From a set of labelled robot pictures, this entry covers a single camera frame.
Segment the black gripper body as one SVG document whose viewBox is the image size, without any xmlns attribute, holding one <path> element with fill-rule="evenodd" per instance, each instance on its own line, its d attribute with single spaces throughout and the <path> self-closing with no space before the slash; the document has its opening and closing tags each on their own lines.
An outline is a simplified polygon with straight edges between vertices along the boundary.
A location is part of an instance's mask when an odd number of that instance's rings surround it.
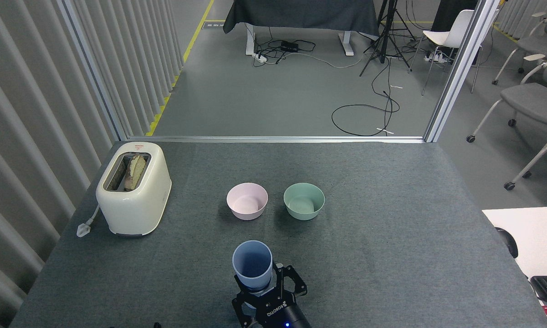
<svg viewBox="0 0 547 328">
<path fill-rule="evenodd" d="M 310 328 L 293 293 L 262 295 L 248 302 L 255 308 L 255 319 L 263 328 Z"/>
</svg>

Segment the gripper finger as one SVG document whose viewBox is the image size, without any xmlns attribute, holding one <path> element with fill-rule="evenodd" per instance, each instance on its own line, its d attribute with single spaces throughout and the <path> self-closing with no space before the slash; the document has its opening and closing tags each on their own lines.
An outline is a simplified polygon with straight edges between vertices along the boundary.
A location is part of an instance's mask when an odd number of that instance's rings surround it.
<svg viewBox="0 0 547 328">
<path fill-rule="evenodd" d="M 236 297 L 232 299 L 232 307 L 234 308 L 236 317 L 239 320 L 240 326 L 250 327 L 255 323 L 254 318 L 251 315 L 246 315 L 243 312 L 242 305 L 248 303 L 254 306 L 257 303 L 258 297 L 251 293 L 249 289 L 240 282 L 238 276 L 234 276 L 235 282 L 238 285 L 240 292 L 237 293 Z"/>
<path fill-rule="evenodd" d="M 295 270 L 294 266 L 284 266 L 280 263 L 277 263 L 276 267 L 274 268 L 274 272 L 276 274 L 275 290 L 276 293 L 279 294 L 279 297 L 290 297 L 290 295 L 293 297 L 301 297 L 307 295 L 307 284 L 305 284 L 304 280 Z M 294 283 L 294 290 L 292 292 L 288 291 L 288 289 L 285 288 L 285 278 L 290 278 L 290 280 L 292 280 L 292 282 Z"/>
</svg>

